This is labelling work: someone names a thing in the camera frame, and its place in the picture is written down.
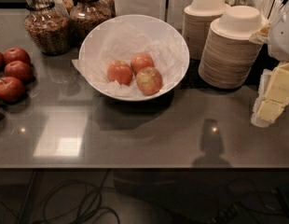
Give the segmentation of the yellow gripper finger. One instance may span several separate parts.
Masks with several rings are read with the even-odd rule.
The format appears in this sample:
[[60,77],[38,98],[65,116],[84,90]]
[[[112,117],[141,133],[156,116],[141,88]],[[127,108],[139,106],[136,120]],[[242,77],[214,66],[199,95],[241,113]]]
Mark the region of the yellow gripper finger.
[[289,105],[289,63],[280,62],[272,71],[261,75],[251,122],[266,128],[273,124]]

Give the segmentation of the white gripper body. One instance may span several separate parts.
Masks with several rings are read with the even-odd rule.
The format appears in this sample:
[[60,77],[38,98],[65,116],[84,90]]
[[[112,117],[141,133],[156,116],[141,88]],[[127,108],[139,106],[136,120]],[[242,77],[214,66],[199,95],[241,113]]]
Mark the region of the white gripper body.
[[249,40],[258,45],[266,44],[270,57],[289,62],[289,0]]

